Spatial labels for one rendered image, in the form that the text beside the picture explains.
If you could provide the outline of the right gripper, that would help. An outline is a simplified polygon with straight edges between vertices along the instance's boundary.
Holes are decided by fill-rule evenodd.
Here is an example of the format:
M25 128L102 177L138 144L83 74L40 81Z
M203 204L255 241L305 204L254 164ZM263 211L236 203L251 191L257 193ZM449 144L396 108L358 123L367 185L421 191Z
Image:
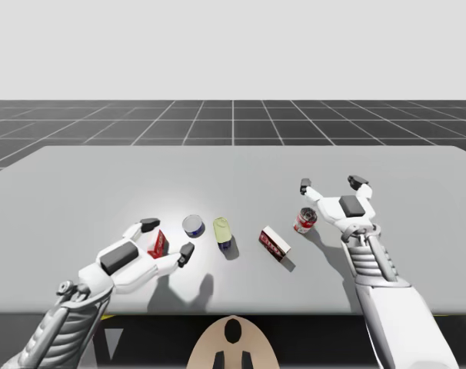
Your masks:
M355 195L324 198L313 189L309 178L302 178L300 193L308 203L317 204L318 213L338 230L346 230L351 225L372 230L372 219L376 213L368 200L373 195L369 182L360 176L349 175L348 183L355 190Z

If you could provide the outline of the tan robot part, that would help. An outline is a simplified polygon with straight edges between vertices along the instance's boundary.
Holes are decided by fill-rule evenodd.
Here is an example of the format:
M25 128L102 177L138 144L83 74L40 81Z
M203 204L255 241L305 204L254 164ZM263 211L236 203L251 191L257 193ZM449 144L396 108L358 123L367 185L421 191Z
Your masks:
M201 334L186 369L280 369L274 350L251 321L223 317Z

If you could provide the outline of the green and blue rectangular can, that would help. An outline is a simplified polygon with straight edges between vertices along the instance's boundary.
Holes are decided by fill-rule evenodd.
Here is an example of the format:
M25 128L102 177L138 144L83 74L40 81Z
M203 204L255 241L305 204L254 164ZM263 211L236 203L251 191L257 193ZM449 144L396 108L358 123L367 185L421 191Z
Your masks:
M218 247L222 251L226 251L231 247L231 229L226 218L216 218L213 220L213 228L215 232L215 239Z

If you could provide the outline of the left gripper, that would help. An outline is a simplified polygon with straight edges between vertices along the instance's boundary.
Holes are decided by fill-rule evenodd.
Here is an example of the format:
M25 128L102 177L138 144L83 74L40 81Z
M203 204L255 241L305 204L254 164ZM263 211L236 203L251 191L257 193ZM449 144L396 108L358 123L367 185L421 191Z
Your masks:
M116 294L131 294L154 278L183 268L194 253L191 242L179 252L154 259L135 243L143 234L160 225L157 218L145 218L131 225L122 235L124 239L101 250L95 262L78 272L79 282L97 295L108 289Z

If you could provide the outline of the red and white carton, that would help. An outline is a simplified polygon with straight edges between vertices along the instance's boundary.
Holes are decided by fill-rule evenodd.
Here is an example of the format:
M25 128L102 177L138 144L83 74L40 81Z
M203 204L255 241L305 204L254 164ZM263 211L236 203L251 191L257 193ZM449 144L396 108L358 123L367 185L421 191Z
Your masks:
M269 226L266 226L261 230L259 241L279 262L281 262L291 250L288 243Z

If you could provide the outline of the red and white can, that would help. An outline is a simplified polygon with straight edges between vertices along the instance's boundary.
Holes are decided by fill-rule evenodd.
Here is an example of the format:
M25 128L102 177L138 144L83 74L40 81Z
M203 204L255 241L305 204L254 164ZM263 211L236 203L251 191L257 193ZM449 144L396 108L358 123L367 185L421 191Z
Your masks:
M310 231L318 220L318 216L312 208L302 208L293 224L294 229L300 234Z

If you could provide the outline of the blue flat can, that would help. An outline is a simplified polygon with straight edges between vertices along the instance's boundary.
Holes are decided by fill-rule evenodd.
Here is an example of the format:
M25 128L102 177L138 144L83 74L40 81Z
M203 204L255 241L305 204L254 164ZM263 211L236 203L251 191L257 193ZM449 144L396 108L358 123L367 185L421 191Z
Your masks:
M191 214L183 220L182 228L190 238L198 238L204 232L205 225L200 216Z

